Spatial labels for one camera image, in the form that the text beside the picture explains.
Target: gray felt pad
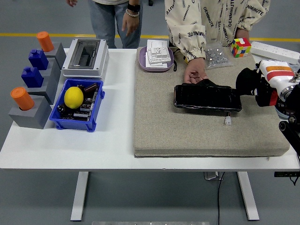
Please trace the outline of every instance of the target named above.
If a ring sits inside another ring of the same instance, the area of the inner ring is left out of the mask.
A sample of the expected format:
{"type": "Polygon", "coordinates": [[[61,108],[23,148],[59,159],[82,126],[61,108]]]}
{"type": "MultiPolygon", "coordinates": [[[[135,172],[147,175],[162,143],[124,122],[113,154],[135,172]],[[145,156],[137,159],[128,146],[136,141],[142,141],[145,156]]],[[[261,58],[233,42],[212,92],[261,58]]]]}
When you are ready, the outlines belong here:
{"type": "MultiPolygon", "coordinates": [[[[281,156],[289,149],[273,106],[259,107],[254,96],[241,96],[242,110],[231,113],[225,125],[225,112],[208,112],[174,107],[174,87],[183,83],[187,64],[175,54],[174,65],[166,72],[153,73],[135,62],[136,157],[266,157],[281,156]]],[[[244,68],[254,69],[251,55],[234,58],[229,48],[224,53],[233,66],[206,70],[209,79],[235,88],[237,75],[244,68]]]]}

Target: orange cap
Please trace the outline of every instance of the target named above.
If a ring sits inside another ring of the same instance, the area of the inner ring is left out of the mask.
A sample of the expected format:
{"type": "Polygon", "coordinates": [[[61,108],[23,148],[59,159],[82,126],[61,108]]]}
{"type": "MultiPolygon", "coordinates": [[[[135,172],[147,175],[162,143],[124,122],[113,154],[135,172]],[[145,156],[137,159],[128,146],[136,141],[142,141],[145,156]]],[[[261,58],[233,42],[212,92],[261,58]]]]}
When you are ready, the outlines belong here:
{"type": "Polygon", "coordinates": [[[34,101],[25,88],[18,87],[10,92],[10,96],[15,100],[22,110],[29,110],[34,106],[34,101]]]}
{"type": "Polygon", "coordinates": [[[54,49],[50,36],[46,31],[37,33],[37,39],[44,52],[49,52],[54,49]]]}

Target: person's hand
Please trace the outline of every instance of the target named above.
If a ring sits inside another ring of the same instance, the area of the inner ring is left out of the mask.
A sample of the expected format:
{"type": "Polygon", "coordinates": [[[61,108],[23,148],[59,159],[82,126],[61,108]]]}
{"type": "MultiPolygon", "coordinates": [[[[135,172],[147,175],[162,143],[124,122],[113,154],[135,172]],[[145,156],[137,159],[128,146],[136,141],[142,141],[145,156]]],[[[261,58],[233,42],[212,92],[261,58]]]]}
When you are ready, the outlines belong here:
{"type": "Polygon", "coordinates": [[[127,13],[123,16],[123,24],[122,24],[122,31],[124,31],[127,27],[126,37],[134,32],[139,27],[140,21],[139,17],[131,17],[127,13]]]}
{"type": "Polygon", "coordinates": [[[184,83],[198,83],[203,79],[208,79],[204,68],[204,58],[196,58],[191,60],[184,72],[184,83]]]}
{"type": "Polygon", "coordinates": [[[247,40],[249,41],[249,31],[238,28],[235,32],[235,38],[247,38],[247,40]]]}
{"type": "Polygon", "coordinates": [[[66,3],[69,6],[74,7],[77,4],[77,0],[66,0],[66,3]]]}

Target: rubik's cube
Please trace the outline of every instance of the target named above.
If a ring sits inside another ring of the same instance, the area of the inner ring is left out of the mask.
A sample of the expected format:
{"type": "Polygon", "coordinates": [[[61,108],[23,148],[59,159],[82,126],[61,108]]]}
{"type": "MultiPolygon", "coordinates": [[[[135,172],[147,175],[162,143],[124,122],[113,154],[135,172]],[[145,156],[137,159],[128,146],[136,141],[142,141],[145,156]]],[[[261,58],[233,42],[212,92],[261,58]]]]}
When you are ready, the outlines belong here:
{"type": "Polygon", "coordinates": [[[235,58],[247,56],[250,52],[251,44],[246,38],[234,39],[231,44],[231,52],[235,58]]]}

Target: black wristband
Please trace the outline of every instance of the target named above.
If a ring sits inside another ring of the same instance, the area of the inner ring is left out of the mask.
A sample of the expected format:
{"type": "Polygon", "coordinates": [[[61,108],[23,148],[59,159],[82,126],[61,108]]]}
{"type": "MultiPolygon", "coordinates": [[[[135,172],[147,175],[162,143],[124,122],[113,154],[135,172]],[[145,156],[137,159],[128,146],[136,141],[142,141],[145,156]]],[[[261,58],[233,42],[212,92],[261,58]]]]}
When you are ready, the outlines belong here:
{"type": "Polygon", "coordinates": [[[140,5],[133,6],[128,3],[127,8],[135,13],[138,13],[141,9],[141,6],[140,5]]]}

